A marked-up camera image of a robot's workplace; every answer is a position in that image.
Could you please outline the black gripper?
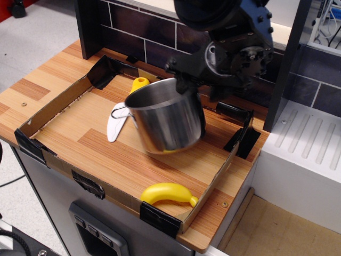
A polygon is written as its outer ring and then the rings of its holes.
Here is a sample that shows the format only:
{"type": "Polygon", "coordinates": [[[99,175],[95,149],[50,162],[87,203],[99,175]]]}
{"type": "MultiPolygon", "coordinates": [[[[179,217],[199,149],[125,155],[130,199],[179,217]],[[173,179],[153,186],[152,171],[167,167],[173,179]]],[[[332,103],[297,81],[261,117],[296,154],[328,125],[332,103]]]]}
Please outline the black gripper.
{"type": "Polygon", "coordinates": [[[243,46],[227,51],[221,44],[210,42],[194,54],[171,57],[165,71],[174,75],[177,93],[207,85],[210,102],[219,102],[234,89],[249,88],[253,77],[266,73],[272,57],[273,49],[269,46],[243,46]]]}

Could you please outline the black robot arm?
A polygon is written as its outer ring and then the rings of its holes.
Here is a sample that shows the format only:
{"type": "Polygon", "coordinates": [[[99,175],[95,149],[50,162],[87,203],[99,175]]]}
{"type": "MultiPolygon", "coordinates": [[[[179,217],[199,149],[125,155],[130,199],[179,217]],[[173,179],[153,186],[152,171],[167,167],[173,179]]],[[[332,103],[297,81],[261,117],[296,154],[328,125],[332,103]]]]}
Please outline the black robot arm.
{"type": "Polygon", "coordinates": [[[180,21],[206,31],[209,42],[187,56],[172,57],[166,71],[174,74],[180,94],[210,86],[210,99],[221,100],[251,87],[273,58],[272,13],[267,1],[174,1],[180,21]]]}

